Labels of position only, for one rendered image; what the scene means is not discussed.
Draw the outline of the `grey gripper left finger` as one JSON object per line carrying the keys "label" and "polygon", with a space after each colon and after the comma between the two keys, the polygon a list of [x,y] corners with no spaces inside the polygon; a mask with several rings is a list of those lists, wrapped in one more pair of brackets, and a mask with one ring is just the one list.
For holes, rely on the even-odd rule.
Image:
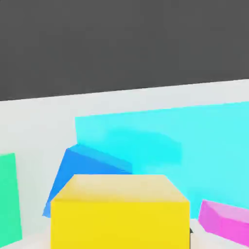
{"label": "grey gripper left finger", "polygon": [[46,228],[41,233],[29,235],[15,242],[11,249],[51,249],[51,229]]}

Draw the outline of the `large green box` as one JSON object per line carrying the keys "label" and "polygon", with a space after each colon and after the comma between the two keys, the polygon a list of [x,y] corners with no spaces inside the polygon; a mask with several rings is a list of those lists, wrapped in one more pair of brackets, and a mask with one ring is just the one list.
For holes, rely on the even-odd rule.
{"label": "large green box", "polygon": [[22,239],[16,158],[0,155],[0,248]]}

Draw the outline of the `large cyan box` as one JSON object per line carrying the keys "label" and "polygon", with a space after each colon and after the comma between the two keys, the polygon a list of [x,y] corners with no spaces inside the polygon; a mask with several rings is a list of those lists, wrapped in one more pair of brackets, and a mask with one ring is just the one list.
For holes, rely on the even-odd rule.
{"label": "large cyan box", "polygon": [[162,174],[189,199],[249,209],[249,102],[76,117],[77,142]]}

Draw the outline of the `small blue cube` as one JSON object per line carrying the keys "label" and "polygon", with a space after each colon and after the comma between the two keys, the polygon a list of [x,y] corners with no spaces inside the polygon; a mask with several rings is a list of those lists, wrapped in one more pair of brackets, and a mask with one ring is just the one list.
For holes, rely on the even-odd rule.
{"label": "small blue cube", "polygon": [[44,207],[44,217],[51,217],[51,200],[75,174],[132,174],[132,164],[80,144],[67,148]]}

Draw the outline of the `small pink cube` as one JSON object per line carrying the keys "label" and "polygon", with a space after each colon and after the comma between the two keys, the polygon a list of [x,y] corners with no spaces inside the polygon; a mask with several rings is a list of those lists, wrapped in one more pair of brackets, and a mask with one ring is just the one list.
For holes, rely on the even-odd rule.
{"label": "small pink cube", "polygon": [[249,247],[249,209],[203,200],[198,221],[206,232]]}

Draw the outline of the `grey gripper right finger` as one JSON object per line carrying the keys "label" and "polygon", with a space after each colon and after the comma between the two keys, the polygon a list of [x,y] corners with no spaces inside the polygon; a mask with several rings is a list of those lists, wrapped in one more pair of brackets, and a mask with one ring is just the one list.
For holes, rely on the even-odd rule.
{"label": "grey gripper right finger", "polygon": [[191,229],[191,249],[240,249],[240,245],[222,237]]}

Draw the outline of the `small yellow cube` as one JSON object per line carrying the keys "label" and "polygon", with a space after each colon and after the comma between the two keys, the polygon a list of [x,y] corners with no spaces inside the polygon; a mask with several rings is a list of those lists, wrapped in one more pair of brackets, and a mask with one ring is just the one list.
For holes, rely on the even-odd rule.
{"label": "small yellow cube", "polygon": [[164,175],[74,175],[51,202],[51,249],[190,249],[189,200]]}

